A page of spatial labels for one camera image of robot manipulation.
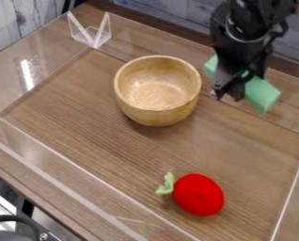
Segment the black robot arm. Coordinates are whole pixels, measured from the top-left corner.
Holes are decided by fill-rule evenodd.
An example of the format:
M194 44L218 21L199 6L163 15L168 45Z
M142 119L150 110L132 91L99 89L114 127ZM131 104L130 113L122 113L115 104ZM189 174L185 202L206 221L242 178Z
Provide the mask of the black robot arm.
M287 18L299 0L225 0L210 18L210 35L218 64L213 96L245 98L246 83L266 75L274 42L289 32Z

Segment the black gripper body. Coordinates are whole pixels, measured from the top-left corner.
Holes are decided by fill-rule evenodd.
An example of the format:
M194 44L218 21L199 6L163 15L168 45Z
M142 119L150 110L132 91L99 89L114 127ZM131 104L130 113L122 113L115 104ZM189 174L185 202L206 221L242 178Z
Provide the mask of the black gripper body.
M255 61L262 51L271 46L271 37L266 31L261 37L250 37L231 22L230 13L214 13L211 16L211 37L218 63L213 75L213 95L221 100L226 96L230 76L255 75Z

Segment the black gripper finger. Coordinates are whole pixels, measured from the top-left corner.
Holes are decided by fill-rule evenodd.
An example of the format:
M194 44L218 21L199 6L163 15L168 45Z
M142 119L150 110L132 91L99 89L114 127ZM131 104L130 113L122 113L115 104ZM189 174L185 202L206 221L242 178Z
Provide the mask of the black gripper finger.
M239 102L246 97L246 82L249 81L247 77L230 76L227 85L226 85L226 93L231 96L231 98Z
M273 47L269 46L262 53L259 54L255 61L255 75L261 78L265 78L267 65L270 61L270 57L273 54Z

